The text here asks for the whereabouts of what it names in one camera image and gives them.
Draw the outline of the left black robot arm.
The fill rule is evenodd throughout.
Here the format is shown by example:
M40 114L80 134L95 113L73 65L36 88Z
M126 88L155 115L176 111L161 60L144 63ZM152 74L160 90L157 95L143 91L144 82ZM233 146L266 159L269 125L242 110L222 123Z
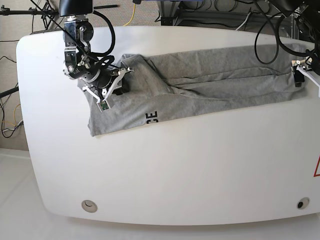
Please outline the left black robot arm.
M295 86L301 87L304 78L308 78L319 87L320 77L315 75L320 74L320 2L318 0L268 0L267 3L278 10L278 13L271 16L267 16L256 0L252 3L265 18L265 23L256 34L254 49L257 48L258 37L267 24L270 25L274 33L276 45L275 56L271 61L260 60L255 50L257 60L263 65L271 64L275 62L280 49L282 49L290 55L300 58L300 60L291 62ZM296 51L286 46L280 37L280 28L284 26L284 21L291 23L291 37L297 40L300 37L309 40L314 44L312 49Z

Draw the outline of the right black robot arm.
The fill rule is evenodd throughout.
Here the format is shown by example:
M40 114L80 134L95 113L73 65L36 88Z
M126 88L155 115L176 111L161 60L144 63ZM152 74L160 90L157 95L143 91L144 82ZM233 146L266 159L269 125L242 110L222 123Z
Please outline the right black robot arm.
M97 12L91 0L61 0L59 16L65 18L63 29L64 74L71 80L83 81L82 90L96 99L101 112L113 106L111 95L122 95L129 91L124 81L131 67L120 68L113 65L115 58L111 54L116 43L115 30L110 20ZM111 45L105 52L93 52L90 41L94 28L87 15L94 14L102 18L111 33Z

